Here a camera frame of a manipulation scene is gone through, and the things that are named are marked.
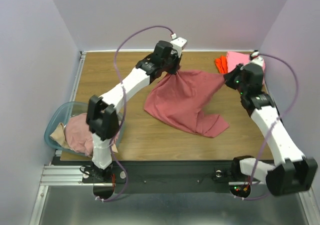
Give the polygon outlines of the beige t shirt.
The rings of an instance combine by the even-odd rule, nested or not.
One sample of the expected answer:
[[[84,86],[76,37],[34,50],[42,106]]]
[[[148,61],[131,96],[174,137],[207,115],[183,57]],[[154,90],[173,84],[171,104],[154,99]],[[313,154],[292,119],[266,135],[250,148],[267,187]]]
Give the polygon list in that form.
[[[72,150],[67,142],[65,137],[65,126],[63,123],[59,123],[56,127],[56,129],[50,134],[49,136],[52,140],[57,142],[61,147]]]

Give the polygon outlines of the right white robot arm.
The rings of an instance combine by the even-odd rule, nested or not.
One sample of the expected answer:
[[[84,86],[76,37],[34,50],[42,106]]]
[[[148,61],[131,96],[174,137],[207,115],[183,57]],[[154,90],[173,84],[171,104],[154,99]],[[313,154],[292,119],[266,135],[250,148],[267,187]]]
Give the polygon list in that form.
[[[263,69],[250,62],[238,64],[225,74],[225,84],[240,93],[242,107],[254,121],[273,156],[273,164],[259,157],[240,156],[230,167],[231,177],[242,180],[246,176],[266,184],[273,196],[308,191],[314,180],[318,164],[307,158],[296,146],[279,118],[272,98],[262,90]]]

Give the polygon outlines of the folded pink t shirt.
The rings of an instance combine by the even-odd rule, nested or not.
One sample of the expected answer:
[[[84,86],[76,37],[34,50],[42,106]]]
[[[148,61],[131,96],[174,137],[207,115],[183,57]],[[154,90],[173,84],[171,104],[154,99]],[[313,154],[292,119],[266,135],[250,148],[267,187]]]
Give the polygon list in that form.
[[[230,73],[238,64],[248,64],[250,62],[250,55],[235,51],[228,51],[226,53],[226,62],[227,72]]]

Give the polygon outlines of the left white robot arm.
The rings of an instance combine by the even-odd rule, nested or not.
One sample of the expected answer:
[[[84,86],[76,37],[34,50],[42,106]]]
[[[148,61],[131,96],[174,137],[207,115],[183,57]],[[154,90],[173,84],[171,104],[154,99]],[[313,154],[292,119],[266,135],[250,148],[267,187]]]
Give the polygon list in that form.
[[[112,146],[124,124],[127,102],[162,73],[175,74],[180,68],[187,40],[178,37],[170,42],[160,40],[152,53],[138,61],[132,71],[108,92],[93,95],[88,102],[86,123],[93,139],[90,166],[80,168],[83,178],[105,183],[112,177]]]

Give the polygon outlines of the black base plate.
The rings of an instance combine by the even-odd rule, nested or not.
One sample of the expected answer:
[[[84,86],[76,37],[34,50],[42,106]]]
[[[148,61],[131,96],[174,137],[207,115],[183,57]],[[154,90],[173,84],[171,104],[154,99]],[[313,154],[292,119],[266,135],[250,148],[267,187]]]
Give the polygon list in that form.
[[[248,183],[231,160],[122,161],[105,171],[93,165],[80,171],[84,184],[109,186],[117,194],[229,193]]]

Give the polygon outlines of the folded orange t shirt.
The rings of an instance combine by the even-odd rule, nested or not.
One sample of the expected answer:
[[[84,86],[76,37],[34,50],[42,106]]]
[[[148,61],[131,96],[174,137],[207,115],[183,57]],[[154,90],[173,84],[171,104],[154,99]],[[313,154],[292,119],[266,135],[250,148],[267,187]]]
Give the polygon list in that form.
[[[222,55],[214,60],[214,64],[218,70],[219,73],[221,74],[226,74],[228,73],[228,62],[227,62],[227,57]]]

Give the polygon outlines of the clear blue plastic bin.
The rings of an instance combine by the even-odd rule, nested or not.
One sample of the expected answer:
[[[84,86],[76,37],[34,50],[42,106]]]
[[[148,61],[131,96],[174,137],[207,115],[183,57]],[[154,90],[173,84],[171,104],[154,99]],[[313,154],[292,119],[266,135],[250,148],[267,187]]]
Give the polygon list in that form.
[[[61,105],[52,116],[44,133],[46,144],[56,150],[91,158],[93,135],[86,123],[88,105],[72,101]]]

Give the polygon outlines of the dusty pink t shirt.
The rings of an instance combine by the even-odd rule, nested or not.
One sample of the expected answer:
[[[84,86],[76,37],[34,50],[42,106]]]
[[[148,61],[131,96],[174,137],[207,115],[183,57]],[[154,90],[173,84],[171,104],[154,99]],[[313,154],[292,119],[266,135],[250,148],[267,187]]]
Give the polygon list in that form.
[[[94,142],[86,118],[87,113],[71,117],[65,126],[64,134],[66,143],[71,150],[92,157]]]

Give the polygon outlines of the rose red t shirt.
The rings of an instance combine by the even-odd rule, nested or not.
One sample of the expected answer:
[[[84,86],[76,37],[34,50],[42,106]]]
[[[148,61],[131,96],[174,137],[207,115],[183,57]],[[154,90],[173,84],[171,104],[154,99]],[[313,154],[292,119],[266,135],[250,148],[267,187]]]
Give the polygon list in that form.
[[[221,73],[180,70],[166,74],[148,94],[143,108],[180,131],[215,138],[229,124],[219,114],[206,114],[203,108],[224,83]]]

